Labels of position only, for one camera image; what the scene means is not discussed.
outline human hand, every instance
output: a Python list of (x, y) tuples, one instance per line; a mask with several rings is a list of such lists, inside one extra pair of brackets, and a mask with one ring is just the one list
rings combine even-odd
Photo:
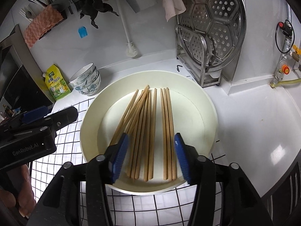
[[(31, 188), (31, 178), (29, 176), (29, 169), (26, 165), (21, 166), (21, 173), (24, 181), (22, 184), (21, 191), (18, 195), (18, 203), (20, 205), (19, 213), (24, 217), (30, 216), (36, 205), (36, 201), (34, 199), (34, 193)], [(13, 194), (3, 189), (0, 189), (0, 199), (8, 208), (14, 207), (16, 205), (16, 199), (13, 196)]]

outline silver screw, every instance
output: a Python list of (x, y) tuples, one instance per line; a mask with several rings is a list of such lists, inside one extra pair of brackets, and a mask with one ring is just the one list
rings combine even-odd
[(70, 161), (67, 161), (63, 164), (63, 168), (69, 168), (71, 167), (72, 163)]
[(40, 131), (44, 131), (44, 130), (46, 130), (48, 127), (41, 127), (40, 128)]
[(233, 168), (233, 169), (238, 169), (239, 168), (239, 165), (237, 163), (231, 163), (230, 166)]
[(105, 160), (105, 156), (104, 155), (99, 155), (96, 157), (96, 161), (104, 161)]
[(204, 161), (206, 161), (206, 157), (203, 156), (203, 155), (199, 155), (199, 156), (198, 156), (198, 161), (204, 162)]

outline stack of bowls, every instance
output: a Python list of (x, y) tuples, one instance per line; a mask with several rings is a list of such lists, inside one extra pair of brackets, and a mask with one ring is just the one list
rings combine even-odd
[(70, 84), (81, 94), (91, 96), (97, 93), (100, 86), (99, 71), (93, 63), (90, 63), (71, 77)]

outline grid patterned cloth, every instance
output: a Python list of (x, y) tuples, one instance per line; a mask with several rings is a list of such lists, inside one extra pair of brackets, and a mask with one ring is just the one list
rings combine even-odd
[[(84, 162), (79, 142), (79, 131), (88, 106), (94, 98), (80, 102), (74, 107), (79, 115), (76, 122), (57, 132), (57, 151), (32, 162), (31, 184), (38, 201), (47, 185), (66, 161), (74, 165)], [(211, 154), (217, 164), (228, 165), (221, 142), (217, 141)], [(86, 186), (81, 183), (80, 213), (83, 226), (88, 226), (86, 211)], [(109, 209), (115, 226), (185, 226), (188, 223), (195, 198), (196, 186), (187, 183), (156, 195), (129, 195), (106, 186)], [(222, 193), (220, 183), (216, 183), (216, 206), (213, 226), (220, 224)]]

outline black rag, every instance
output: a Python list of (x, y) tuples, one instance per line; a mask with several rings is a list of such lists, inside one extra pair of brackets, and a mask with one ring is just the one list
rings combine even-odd
[(80, 13), (80, 18), (85, 15), (90, 16), (91, 25), (98, 29), (98, 26), (95, 24), (95, 19), (97, 17), (98, 12), (106, 13), (111, 12), (115, 15), (119, 16), (116, 12), (113, 11), (111, 5), (107, 3), (103, 3), (102, 0), (86, 0), (85, 5), (82, 7), (82, 11)]

